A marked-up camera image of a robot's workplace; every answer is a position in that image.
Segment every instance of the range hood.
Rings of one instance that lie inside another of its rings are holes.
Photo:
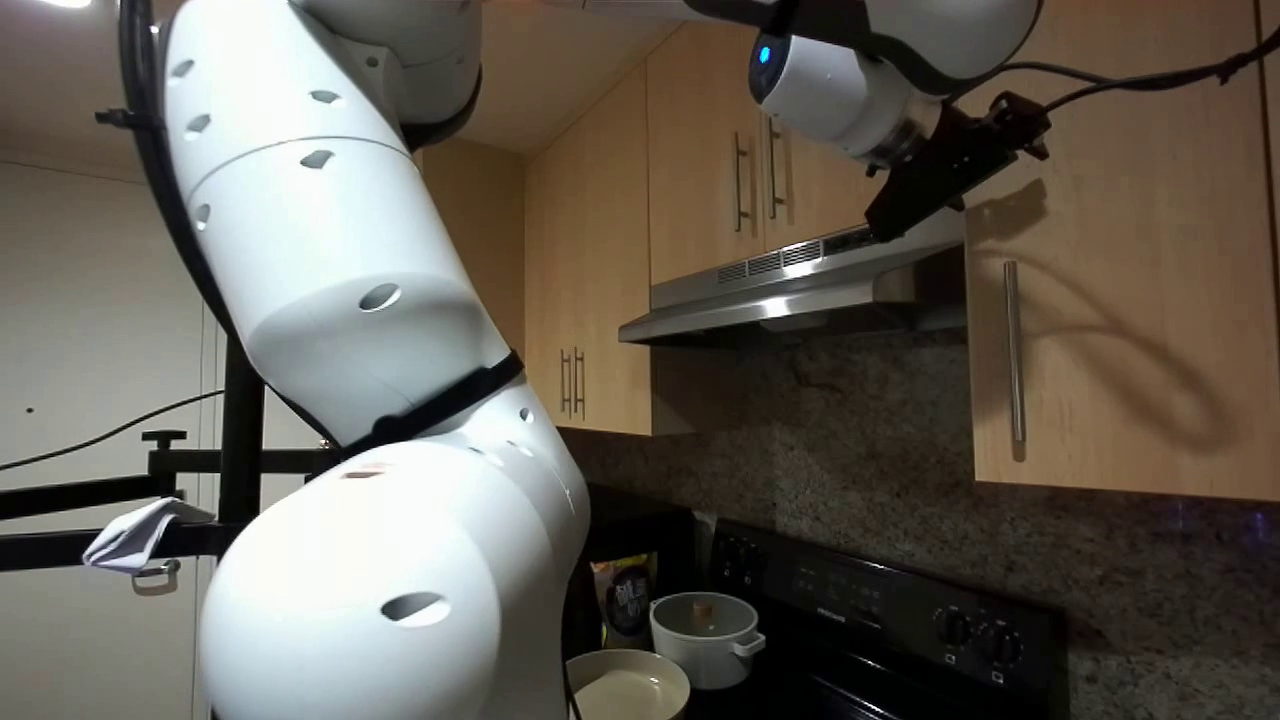
[[[964,212],[935,212],[899,239],[850,227],[825,239],[678,276],[650,290],[650,311],[622,343],[748,350],[794,334],[959,327]]]

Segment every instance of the stovetop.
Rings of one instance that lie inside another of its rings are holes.
[[[761,607],[751,679],[689,720],[1062,720],[1062,616],[786,538],[718,525],[713,584]]]

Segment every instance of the cable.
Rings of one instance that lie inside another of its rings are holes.
[[[150,0],[123,0],[116,23],[120,43],[120,79],[123,79],[123,106],[131,118],[131,146],[142,166],[142,181],[156,197],[160,219],[172,235],[177,256],[185,260],[196,294],[203,296],[206,311],[221,321],[228,335],[237,335],[237,326],[228,321],[228,303],[212,282],[212,270],[201,253],[196,227],[185,212],[185,191],[172,178],[172,152],[165,141],[165,112],[160,112],[160,69],[156,69],[156,36],[150,36]]]
[[[126,420],[126,424],[116,424],[116,430],[108,430],[108,432],[100,432],[100,435],[87,435],[87,439],[80,439],[80,443],[53,447],[53,453],[39,453],[39,455],[9,462],[9,463],[0,463],[0,473],[12,473],[12,470],[29,470],[29,463],[43,463],[43,462],[55,462],[55,455],[83,453],[83,447],[104,443],[104,439],[110,439],[110,435],[120,435],[120,432],[126,432],[126,430],[135,430],[135,424],[142,424],[142,420],[156,420],[156,416],[177,412],[177,409],[188,409],[188,406],[203,406],[203,402],[212,402],[212,397],[224,397],[224,394],[201,394],[201,397],[185,397],[185,402],[160,406],[160,409],[150,409],[150,412],[142,412],[142,416],[135,416],[135,420]]]
[[[1241,69],[1262,60],[1269,51],[1280,50],[1280,28],[1258,39],[1254,50],[1249,51],[1237,51],[1237,57],[1223,57],[1217,65],[1192,65],[1192,69],[1175,69],[1175,72],[1153,72],[1153,75],[1097,75],[1097,72],[1082,72],[1082,69],[1062,69],[1062,65],[1038,65],[1038,60],[1021,60],[1021,65],[1003,65],[997,75],[1003,72],[1048,72],[1048,75],[1068,75],[1068,79],[1079,79],[1082,87],[1076,92],[1062,92],[1054,99],[1044,106],[1044,112],[1054,112],[1054,109],[1068,109],[1082,97],[1100,97],[1100,92],[1169,92],[1169,87],[1182,87],[1182,86],[1200,86],[1200,79],[1220,79],[1226,86]]]
[[[577,708],[577,691],[568,686],[568,663],[559,663],[559,677],[562,677],[562,699],[568,699],[573,720],[584,720],[584,711]]]

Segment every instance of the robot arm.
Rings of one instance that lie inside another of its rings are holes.
[[[998,97],[982,120],[946,106],[1028,39],[1038,0],[689,6],[761,28],[748,87],[763,118],[888,168],[868,209],[885,239],[955,204],[1017,152],[1044,152],[1048,120],[1034,106]]]
[[[206,276],[253,369],[351,453],[221,562],[201,616],[221,716],[562,720],[559,607],[589,538],[584,478],[404,148],[468,118],[474,13],[188,0],[172,23],[167,158]],[[991,72],[1034,0],[741,13],[769,28],[763,112],[907,168],[928,158],[895,146],[916,97]]]

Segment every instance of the backsplash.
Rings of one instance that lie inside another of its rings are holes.
[[[741,420],[584,435],[589,481],[1058,606],[1070,716],[1280,716],[1280,510],[971,486],[959,339],[723,357]]]

